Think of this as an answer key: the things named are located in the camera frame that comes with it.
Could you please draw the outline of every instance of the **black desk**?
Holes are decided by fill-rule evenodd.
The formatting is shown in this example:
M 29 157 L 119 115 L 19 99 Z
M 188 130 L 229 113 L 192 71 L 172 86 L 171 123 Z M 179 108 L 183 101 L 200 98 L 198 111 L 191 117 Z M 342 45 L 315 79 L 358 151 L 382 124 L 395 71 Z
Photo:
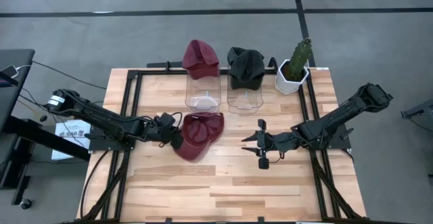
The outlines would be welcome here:
M 16 68 L 32 65 L 34 54 L 35 51 L 32 49 L 0 50 L 0 70 L 10 65 L 14 65 Z M 2 134 L 1 138 L 8 138 L 13 141 L 5 163 L 0 168 L 0 189 L 16 189 L 12 200 L 13 205 L 20 204 L 30 179 L 29 176 L 26 176 L 26 170 L 32 156 L 34 143 L 82 160 L 89 161 L 90 159 L 87 149 L 43 130 L 42 125 L 37 122 L 11 116 L 30 68 L 31 66 L 26 66 L 19 70 L 20 74 L 15 78 L 18 81 L 17 86 L 0 88 L 0 132 L 6 134 Z

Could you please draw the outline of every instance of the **label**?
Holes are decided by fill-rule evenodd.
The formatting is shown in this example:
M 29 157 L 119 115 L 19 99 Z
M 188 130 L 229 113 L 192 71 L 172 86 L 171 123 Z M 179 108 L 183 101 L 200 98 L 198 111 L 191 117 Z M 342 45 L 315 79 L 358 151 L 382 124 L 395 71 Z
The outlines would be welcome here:
M 58 105 L 59 104 L 59 102 L 58 101 L 55 101 L 55 100 L 53 100 L 53 99 L 50 99 L 50 100 L 48 100 L 48 104 L 51 104 L 51 105 Z
M 50 99 L 53 99 L 55 101 L 62 102 L 62 103 L 65 102 L 65 99 L 63 99 L 62 97 L 55 96 L 55 95 L 52 95 Z

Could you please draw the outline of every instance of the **chair wheel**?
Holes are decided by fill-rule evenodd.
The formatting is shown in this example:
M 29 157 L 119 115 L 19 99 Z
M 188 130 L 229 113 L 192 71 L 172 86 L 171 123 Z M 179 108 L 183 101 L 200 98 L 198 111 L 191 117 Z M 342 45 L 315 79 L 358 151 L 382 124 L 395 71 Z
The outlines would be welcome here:
M 32 201 L 28 199 L 22 199 L 20 203 L 21 209 L 26 210 L 32 206 Z

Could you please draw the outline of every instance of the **potted plant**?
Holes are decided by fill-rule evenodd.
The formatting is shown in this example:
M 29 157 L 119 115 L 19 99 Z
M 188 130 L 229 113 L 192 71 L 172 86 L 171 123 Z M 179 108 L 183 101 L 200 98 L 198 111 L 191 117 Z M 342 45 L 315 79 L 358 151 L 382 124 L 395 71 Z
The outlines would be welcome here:
M 307 37 L 299 42 L 293 51 L 292 58 L 284 60 L 278 68 L 275 79 L 276 90 L 284 95 L 288 95 L 299 89 L 299 86 L 309 75 L 309 71 L 304 65 L 312 53 L 310 38 Z

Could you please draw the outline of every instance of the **cactus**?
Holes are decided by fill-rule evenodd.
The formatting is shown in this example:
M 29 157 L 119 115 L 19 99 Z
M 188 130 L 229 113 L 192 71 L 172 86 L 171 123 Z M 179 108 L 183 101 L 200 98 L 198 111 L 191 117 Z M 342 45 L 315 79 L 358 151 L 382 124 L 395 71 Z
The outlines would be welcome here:
M 301 81 L 302 69 L 306 61 L 310 58 L 313 50 L 311 49 L 311 39 L 305 38 L 298 43 L 293 51 L 292 59 L 288 65 L 283 66 L 282 72 L 288 81 Z

